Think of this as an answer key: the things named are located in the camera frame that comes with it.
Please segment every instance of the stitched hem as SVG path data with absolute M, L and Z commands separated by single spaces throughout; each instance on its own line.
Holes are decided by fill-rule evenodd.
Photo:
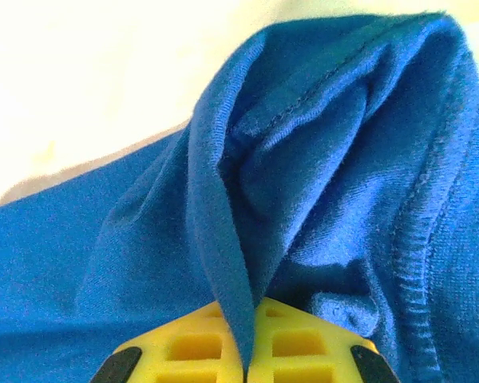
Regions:
M 477 115 L 476 124 L 473 125 L 474 129 L 477 129 L 477 122 L 478 121 L 479 121 L 479 115 Z M 465 170 L 465 167 L 468 163 L 468 159 L 470 158 L 472 146 L 473 146 L 473 134 L 470 134 L 469 143 L 468 143 L 468 146 L 467 146 L 467 149 L 466 149 L 465 157 L 463 158 L 463 161 L 461 162 L 460 169 L 458 170 L 457 175 L 454 178 L 453 185 L 451 186 L 451 188 L 449 189 L 449 192 L 447 193 L 447 200 L 443 203 L 443 205 L 441 207 L 441 210 L 440 210 L 440 213 L 439 213 L 437 219 L 434 222 L 434 225 L 433 225 L 432 231 L 431 231 L 431 235 L 430 235 L 429 243 L 433 242 L 434 237 L 437 235 L 438 228 L 441 226 L 442 221 L 447 216 L 447 213 L 449 211 L 449 207 L 451 205 L 451 199 L 454 195 L 454 192 L 457 190 L 457 188 L 459 186 L 459 183 L 461 182 L 461 180 L 464 177 L 463 171 Z M 430 260 L 434 256 L 435 256 L 435 251 L 431 247 L 430 251 L 428 251 L 426 253 L 425 265 L 424 265 L 424 279 L 425 279 L 425 282 L 426 282 L 425 289 L 426 289 L 427 302 L 432 302 L 433 301 L 432 294 L 430 294 L 430 288 L 429 288 L 429 286 L 430 286 L 429 276 L 433 276 L 433 273 L 430 273 L 430 270 L 433 269 Z M 444 378 L 446 379 L 446 381 L 450 381 L 450 375 L 448 374 L 448 372 L 445 371 L 445 370 L 442 370 L 442 373 L 443 373 Z
M 396 216 L 392 253 L 395 275 L 395 288 L 398 290 L 399 311 L 396 313 L 402 324 L 402 336 L 406 341 L 406 348 L 410 355 L 410 364 L 417 374 L 415 378 L 426 381 L 444 381 L 444 372 L 441 370 L 439 356 L 434 344 L 433 331 L 430 324 L 430 307 L 428 304 L 428 284 L 426 270 L 428 266 L 428 249 L 433 229 L 447 205 L 450 190 L 457 174 L 461 170 L 462 161 L 457 164 L 452 175 L 449 175 L 445 190 L 437 190 L 436 184 L 430 186 L 430 174 L 439 166 L 441 153 L 447 145 L 443 139 L 450 132 L 448 107 L 453 104 L 453 85 L 460 80 L 458 68 L 468 56 L 468 52 L 459 52 L 456 62 L 453 63 L 454 75 L 447 85 L 445 102 L 440 113 L 439 121 L 444 121 L 440 128 L 435 130 L 433 139 L 428 147 L 426 161 L 410 190 L 408 198 L 401 205 Z M 437 206 L 422 206 L 422 201 L 437 199 L 443 200 Z

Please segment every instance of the blue t-shirt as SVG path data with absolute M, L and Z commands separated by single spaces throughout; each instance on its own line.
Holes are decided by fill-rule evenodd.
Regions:
M 0 382 L 88 381 L 215 299 L 247 365 L 263 296 L 402 382 L 479 382 L 479 79 L 451 18 L 267 27 L 183 131 L 0 207 Z

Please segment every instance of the black plastic part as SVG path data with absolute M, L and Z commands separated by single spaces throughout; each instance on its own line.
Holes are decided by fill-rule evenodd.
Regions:
M 364 383 L 401 383 L 382 355 L 362 345 L 350 349 Z
M 127 383 L 141 355 L 139 347 L 129 347 L 109 356 L 90 383 Z

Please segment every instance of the yellow plastic object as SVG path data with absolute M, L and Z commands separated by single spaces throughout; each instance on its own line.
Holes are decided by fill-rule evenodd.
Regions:
M 248 383 L 362 383 L 350 348 L 374 344 L 276 300 L 265 298 L 256 318 Z M 141 357 L 128 383 L 243 383 L 243 367 L 217 302 L 119 346 Z

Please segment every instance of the blue fabric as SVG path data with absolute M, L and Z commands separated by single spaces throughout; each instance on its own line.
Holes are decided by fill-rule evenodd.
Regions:
M 182 132 L 0 208 L 0 382 L 88 381 L 215 299 L 247 365 L 265 295 L 402 382 L 479 382 L 479 80 L 452 19 L 270 26 Z

